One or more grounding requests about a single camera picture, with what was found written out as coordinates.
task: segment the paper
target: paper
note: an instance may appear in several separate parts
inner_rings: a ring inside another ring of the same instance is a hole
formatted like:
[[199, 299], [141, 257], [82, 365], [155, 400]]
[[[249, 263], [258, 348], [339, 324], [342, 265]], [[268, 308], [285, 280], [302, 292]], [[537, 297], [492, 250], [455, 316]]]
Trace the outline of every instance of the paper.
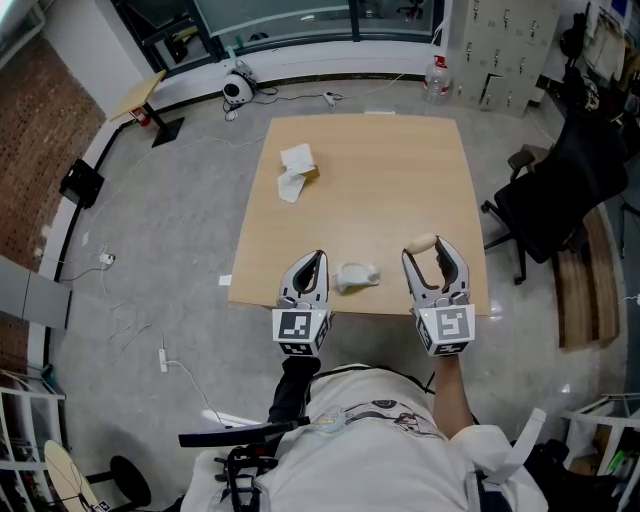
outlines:
[[278, 195], [283, 201], [295, 203], [307, 179], [304, 174], [316, 168], [311, 148], [309, 144], [300, 144], [280, 151], [280, 158], [287, 170], [278, 176]]
[[289, 171], [278, 176], [278, 195], [280, 199], [287, 203], [295, 203], [298, 200], [300, 192], [306, 178], [299, 174], [291, 174]]

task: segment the person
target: person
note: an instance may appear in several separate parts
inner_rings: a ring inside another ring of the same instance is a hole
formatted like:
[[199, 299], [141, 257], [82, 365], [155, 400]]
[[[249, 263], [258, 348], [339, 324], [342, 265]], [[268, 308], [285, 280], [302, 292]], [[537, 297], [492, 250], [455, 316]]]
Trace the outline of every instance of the person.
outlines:
[[[306, 414], [311, 423], [267, 444], [279, 462], [256, 478], [260, 510], [547, 510], [524, 467], [500, 486], [487, 484], [480, 506], [478, 482], [511, 445], [498, 427], [474, 425], [457, 355], [436, 360], [433, 409], [428, 388], [388, 369], [351, 365], [314, 377], [320, 361], [301, 357], [283, 369], [269, 421]], [[182, 511], [232, 510], [220, 503], [220, 456], [198, 456]]]

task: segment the white wall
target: white wall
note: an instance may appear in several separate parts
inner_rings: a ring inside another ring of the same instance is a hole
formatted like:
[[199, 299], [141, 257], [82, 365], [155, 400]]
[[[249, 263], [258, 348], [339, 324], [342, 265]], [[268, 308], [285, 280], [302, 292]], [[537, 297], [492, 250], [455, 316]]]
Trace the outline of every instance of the white wall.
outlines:
[[108, 115], [143, 74], [94, 0], [57, 0], [46, 17], [45, 37]]

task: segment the table top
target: table top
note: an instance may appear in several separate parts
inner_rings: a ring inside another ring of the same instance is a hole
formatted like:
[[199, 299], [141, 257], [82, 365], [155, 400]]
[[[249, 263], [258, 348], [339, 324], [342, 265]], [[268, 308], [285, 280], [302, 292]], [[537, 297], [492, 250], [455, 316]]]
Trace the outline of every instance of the table top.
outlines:
[[[309, 143], [320, 176], [297, 203], [278, 197], [280, 150]], [[409, 314], [402, 249], [423, 233], [449, 241], [469, 266], [471, 301], [488, 314], [487, 275], [473, 184], [455, 121], [419, 116], [322, 115], [274, 119], [240, 234], [229, 301], [275, 306], [280, 280], [300, 257], [326, 252], [329, 274], [375, 264], [380, 285], [339, 294], [333, 311]], [[416, 257], [442, 285], [431, 250]]]
[[159, 73], [156, 73], [139, 84], [134, 85], [129, 92], [123, 96], [118, 106], [113, 110], [111, 116], [109, 116], [109, 121], [113, 121], [127, 112], [131, 112], [132, 110], [144, 105], [166, 74], [167, 72], [163, 69]]
[[[49, 478], [61, 500], [73, 498], [82, 493], [89, 505], [99, 503], [91, 490], [91, 485], [80, 473], [67, 450], [55, 441], [47, 441], [44, 445], [44, 457]], [[86, 512], [78, 498], [64, 501], [62, 504], [69, 512]]]

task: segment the printed graphic on shirt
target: printed graphic on shirt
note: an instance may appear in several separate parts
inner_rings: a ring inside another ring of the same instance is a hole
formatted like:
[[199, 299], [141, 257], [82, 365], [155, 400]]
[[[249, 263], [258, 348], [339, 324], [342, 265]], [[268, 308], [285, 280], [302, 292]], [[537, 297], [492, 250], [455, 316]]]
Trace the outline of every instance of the printed graphic on shirt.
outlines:
[[364, 419], [388, 421], [416, 437], [442, 438], [442, 434], [426, 418], [395, 400], [374, 400], [348, 409], [339, 406], [330, 407], [307, 427], [307, 431], [335, 435], [348, 425]]

